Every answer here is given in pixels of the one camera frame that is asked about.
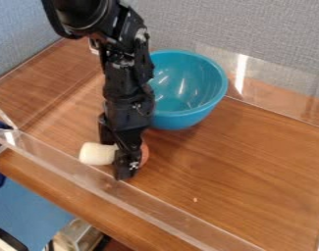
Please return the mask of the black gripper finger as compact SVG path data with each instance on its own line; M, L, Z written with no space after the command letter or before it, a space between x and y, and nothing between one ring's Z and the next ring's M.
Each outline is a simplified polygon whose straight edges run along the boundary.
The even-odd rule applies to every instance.
M101 144L113 145L116 143L113 133L106 126L105 114L98 116L98 134Z
M132 178L141 168L142 150L141 146L144 130L130 129L114 133L118 150L114 153L114 178L124 180Z

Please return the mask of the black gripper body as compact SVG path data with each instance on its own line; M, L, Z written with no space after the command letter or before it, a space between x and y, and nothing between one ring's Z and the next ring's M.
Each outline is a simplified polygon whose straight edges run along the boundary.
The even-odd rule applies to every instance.
M146 83L128 94L120 85L108 83L102 88L104 112L101 125L110 131L146 128L152 122L156 95Z

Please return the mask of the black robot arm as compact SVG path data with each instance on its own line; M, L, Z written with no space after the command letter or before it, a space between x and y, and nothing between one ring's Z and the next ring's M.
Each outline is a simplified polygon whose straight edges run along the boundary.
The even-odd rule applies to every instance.
M145 21L122 0L41 0L54 32L67 39L88 38L105 75L100 142L116 145L114 177L126 179L141 168L144 131L156 109L150 35Z

